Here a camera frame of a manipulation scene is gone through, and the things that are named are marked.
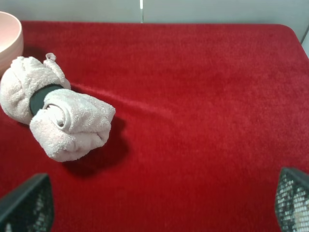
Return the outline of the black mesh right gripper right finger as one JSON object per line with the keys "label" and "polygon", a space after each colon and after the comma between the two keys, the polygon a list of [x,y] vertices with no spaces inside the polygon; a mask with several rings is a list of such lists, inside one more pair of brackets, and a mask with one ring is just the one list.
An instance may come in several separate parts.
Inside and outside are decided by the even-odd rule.
{"label": "black mesh right gripper right finger", "polygon": [[275,214],[282,232],[309,231],[309,175],[282,168],[275,196]]}

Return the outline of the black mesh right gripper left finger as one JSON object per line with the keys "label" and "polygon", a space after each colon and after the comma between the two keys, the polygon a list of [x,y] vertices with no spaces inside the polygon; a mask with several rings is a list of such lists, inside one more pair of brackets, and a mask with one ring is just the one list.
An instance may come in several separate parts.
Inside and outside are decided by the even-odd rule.
{"label": "black mesh right gripper left finger", "polygon": [[50,232],[54,222],[48,174],[35,174],[0,199],[2,232]]}

